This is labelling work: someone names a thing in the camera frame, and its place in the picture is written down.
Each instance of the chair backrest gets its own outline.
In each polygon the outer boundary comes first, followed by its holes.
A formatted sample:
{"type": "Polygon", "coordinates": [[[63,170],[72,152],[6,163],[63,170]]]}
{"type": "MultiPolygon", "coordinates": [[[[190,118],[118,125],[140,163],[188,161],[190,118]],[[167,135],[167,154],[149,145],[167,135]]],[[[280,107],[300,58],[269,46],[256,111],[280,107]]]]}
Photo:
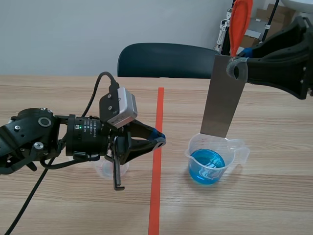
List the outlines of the chair backrest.
{"type": "Polygon", "coordinates": [[[119,77],[210,78],[218,52],[169,43],[138,43],[118,59],[119,77]]]}

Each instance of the orange object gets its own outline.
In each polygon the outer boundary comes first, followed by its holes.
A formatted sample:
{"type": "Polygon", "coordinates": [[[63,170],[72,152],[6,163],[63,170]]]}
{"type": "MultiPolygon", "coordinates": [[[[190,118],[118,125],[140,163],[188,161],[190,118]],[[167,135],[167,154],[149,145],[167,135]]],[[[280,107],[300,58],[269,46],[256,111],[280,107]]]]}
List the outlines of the orange object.
{"type": "MultiPolygon", "coordinates": [[[[159,87],[156,105],[156,129],[163,131],[164,88],[159,87]]],[[[148,235],[159,235],[162,148],[153,152],[148,235]]]]}
{"type": "Polygon", "coordinates": [[[248,29],[253,0],[236,0],[232,8],[229,27],[230,55],[236,56],[248,29]]]}

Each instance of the red tape line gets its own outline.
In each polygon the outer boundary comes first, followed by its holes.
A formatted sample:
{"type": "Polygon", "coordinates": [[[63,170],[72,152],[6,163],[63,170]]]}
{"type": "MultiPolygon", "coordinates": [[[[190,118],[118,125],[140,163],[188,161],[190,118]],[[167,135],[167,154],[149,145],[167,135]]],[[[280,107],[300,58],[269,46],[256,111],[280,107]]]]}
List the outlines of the red tape line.
{"type": "MultiPolygon", "coordinates": [[[[156,106],[156,129],[163,131],[164,88],[159,87],[156,106]]],[[[148,235],[159,235],[162,148],[153,152],[148,235]]]]}

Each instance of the wooden table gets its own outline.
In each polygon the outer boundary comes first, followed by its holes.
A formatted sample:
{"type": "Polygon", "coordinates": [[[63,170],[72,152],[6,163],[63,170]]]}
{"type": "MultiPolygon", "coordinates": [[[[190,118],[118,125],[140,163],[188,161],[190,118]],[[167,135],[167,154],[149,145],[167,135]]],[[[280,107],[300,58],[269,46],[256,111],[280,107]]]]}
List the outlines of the wooden table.
{"type": "MultiPolygon", "coordinates": [[[[228,169],[219,183],[201,187],[190,179],[183,152],[200,131],[209,80],[117,81],[136,96],[138,120],[151,126],[157,89],[165,88],[160,235],[313,234],[312,98],[298,100],[278,89],[247,84],[227,137],[246,141],[248,162],[228,169]]],[[[94,83],[95,77],[0,76],[0,125],[30,107],[79,115],[94,83]]],[[[108,79],[101,82],[91,115],[98,114],[108,85],[108,79]]],[[[152,159],[150,153],[131,162],[121,192],[89,163],[50,170],[12,234],[147,235],[152,159]]],[[[0,176],[1,235],[42,170],[23,168],[0,176]]]]}

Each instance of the measuring cup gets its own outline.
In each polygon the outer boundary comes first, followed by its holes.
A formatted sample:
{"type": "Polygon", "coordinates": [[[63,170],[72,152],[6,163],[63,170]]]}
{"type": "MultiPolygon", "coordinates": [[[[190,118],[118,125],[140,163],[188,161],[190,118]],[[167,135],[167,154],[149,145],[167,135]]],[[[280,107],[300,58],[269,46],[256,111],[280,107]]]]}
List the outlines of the measuring cup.
{"type": "Polygon", "coordinates": [[[245,164],[249,154],[250,149],[243,140],[228,140],[204,134],[192,137],[185,151],[189,158],[190,176],[205,185],[219,181],[235,157],[240,164],[245,164]]]}
{"type": "MultiPolygon", "coordinates": [[[[100,160],[93,162],[93,166],[96,169],[96,172],[101,178],[104,179],[113,179],[113,163],[101,158],[100,160]]],[[[123,176],[126,174],[126,171],[129,168],[129,162],[120,166],[120,175],[123,176]]]]}

